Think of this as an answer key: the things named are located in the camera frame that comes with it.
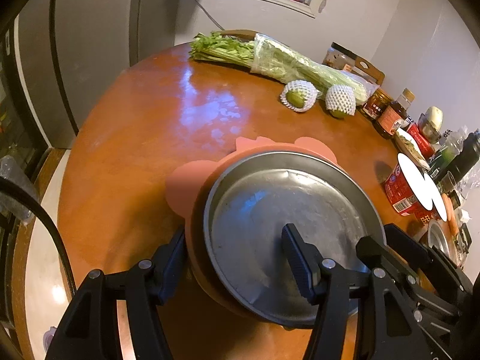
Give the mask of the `steel plate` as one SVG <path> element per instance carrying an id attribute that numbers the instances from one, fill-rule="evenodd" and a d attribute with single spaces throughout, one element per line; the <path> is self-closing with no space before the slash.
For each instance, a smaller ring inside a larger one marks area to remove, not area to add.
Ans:
<path id="1" fill-rule="evenodd" d="M 288 328 L 312 328 L 317 308 L 301 296 L 281 247 L 293 224 L 305 242 L 342 267 L 366 272 L 356 243 L 384 245 L 383 223 L 339 166 L 309 154 L 267 151 L 227 166 L 211 187 L 203 236 L 216 275 L 249 311 Z"/>

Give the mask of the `large steel bowl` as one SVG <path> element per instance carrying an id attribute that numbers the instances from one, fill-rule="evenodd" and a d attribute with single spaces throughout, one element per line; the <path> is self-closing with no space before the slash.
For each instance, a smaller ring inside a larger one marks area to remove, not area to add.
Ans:
<path id="1" fill-rule="evenodd" d="M 456 247 L 445 222 L 432 219 L 427 228 L 427 244 L 441 250 L 454 264 L 459 264 Z"/>

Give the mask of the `carrot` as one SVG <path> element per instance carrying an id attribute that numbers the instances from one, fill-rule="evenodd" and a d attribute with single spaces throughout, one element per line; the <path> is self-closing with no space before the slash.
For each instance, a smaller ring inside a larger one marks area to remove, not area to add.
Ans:
<path id="1" fill-rule="evenodd" d="M 458 224 L 456 222 L 456 217 L 455 217 L 455 212 L 454 212 L 453 205 L 452 205 L 452 200 L 445 193 L 443 193 L 441 195 L 441 197 L 442 197 L 443 203 L 445 205 L 445 209 L 446 209 L 446 213 L 447 213 L 447 223 L 448 223 L 448 227 L 450 229 L 451 236 L 456 237 L 459 233 L 459 227 L 458 227 Z"/>

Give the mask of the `left red noodle cup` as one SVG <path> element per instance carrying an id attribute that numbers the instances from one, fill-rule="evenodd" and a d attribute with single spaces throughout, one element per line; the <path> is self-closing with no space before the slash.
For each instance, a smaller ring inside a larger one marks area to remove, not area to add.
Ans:
<path id="1" fill-rule="evenodd" d="M 399 153 L 397 164 L 384 183 L 385 195 L 397 214 L 407 216 L 419 209 L 431 210 L 433 200 L 427 190 L 424 174 L 408 158 Z"/>

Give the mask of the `white dish with food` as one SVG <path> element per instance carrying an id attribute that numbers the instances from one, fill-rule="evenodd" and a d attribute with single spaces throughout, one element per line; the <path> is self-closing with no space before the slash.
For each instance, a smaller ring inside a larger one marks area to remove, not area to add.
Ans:
<path id="1" fill-rule="evenodd" d="M 398 128 L 394 133 L 393 139 L 399 151 L 410 158 L 416 166 L 426 171 L 431 169 L 425 157 L 420 152 L 418 144 L 409 133 L 402 130 L 402 128 Z"/>

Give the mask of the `black thermos flask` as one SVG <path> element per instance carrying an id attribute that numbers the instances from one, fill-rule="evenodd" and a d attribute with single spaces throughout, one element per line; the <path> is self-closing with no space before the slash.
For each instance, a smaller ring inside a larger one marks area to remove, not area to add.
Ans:
<path id="1" fill-rule="evenodd" d="M 439 183 L 447 174 L 450 174 L 454 184 L 458 184 L 479 161 L 479 152 L 479 129 L 477 129 L 464 140 L 463 149 L 459 155 L 456 155 L 450 164 L 433 178 L 434 183 Z"/>

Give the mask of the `green plastic bottle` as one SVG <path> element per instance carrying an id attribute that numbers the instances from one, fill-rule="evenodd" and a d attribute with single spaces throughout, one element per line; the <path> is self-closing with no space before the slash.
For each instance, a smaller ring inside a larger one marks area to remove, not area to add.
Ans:
<path id="1" fill-rule="evenodd" d="M 466 135 L 463 133 L 451 133 L 445 138 L 440 149 L 429 162 L 429 176 L 433 180 L 436 180 L 439 174 L 445 170 L 448 164 L 463 150 L 465 139 Z"/>

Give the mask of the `brown sauce bottle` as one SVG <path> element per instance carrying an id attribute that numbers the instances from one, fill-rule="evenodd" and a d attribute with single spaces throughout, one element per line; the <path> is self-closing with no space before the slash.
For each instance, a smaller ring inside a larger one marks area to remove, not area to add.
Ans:
<path id="1" fill-rule="evenodd" d="M 374 127 L 385 139 L 391 139 L 400 125 L 408 117 L 408 108 L 412 105 L 415 95 L 408 88 L 396 100 L 389 103 L 385 111 L 377 118 Z"/>

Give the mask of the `chili sauce jar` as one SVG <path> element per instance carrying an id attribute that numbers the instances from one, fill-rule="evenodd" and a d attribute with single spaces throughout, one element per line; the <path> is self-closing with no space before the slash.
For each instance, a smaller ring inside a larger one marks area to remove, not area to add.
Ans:
<path id="1" fill-rule="evenodd" d="M 371 120 L 378 119 L 386 110 L 393 98 L 382 88 L 378 87 L 360 108 L 360 111 Z"/>

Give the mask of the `right netted green pear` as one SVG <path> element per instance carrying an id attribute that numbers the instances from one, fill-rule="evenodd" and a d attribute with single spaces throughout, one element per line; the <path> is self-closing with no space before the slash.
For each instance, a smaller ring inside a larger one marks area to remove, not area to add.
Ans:
<path id="1" fill-rule="evenodd" d="M 325 95 L 325 107 L 331 116 L 344 119 L 354 116 L 356 112 L 356 98 L 353 88 L 347 85 L 333 85 Z"/>

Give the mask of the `netted green pear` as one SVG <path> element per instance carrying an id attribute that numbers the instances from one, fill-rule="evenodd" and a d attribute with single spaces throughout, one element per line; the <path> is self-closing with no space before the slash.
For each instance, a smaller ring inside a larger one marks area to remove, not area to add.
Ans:
<path id="1" fill-rule="evenodd" d="M 347 85 L 333 85 L 325 95 L 325 107 L 331 116 L 344 119 L 354 116 L 356 112 L 356 98 L 353 88 Z"/>
<path id="2" fill-rule="evenodd" d="M 309 111 L 320 96 L 320 91 L 306 80 L 293 80 L 280 94 L 281 103 L 297 113 Z"/>

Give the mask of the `wooden chair back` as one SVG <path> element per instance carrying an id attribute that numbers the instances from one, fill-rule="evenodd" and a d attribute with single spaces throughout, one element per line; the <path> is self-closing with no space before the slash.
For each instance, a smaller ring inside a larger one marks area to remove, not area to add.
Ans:
<path id="1" fill-rule="evenodd" d="M 376 68 L 372 63 L 368 60 L 357 56 L 355 59 L 355 67 L 354 72 L 358 75 L 364 77 L 371 83 L 376 85 L 381 85 L 385 80 L 385 74 Z"/>

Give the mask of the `clear jar black lid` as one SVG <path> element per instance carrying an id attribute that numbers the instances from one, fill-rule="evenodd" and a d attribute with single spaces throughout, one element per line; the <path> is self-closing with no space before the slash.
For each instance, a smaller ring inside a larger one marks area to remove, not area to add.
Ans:
<path id="1" fill-rule="evenodd" d="M 356 58 L 355 53 L 336 42 L 332 42 L 322 63 L 337 70 L 351 70 L 355 66 Z"/>

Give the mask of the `celery bunch in plastic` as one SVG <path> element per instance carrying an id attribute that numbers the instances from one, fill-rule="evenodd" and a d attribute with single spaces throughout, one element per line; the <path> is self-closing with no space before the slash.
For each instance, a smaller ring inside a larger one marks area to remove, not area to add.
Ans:
<path id="1" fill-rule="evenodd" d="M 358 106 L 365 104 L 379 87 L 353 72 L 317 63 L 263 33 L 257 33 L 254 41 L 223 36 L 221 32 L 199 33 L 190 43 L 190 57 L 248 68 L 252 74 L 283 84 L 306 80 L 320 91 L 322 98 L 331 86 L 350 86 Z"/>

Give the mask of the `curved wooden chair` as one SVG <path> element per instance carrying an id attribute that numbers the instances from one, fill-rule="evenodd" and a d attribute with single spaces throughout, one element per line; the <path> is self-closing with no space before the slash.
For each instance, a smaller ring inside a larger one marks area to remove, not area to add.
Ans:
<path id="1" fill-rule="evenodd" d="M 248 29 L 234 29 L 221 31 L 220 34 L 223 36 L 239 38 L 243 41 L 254 41 L 257 33 L 256 31 Z"/>

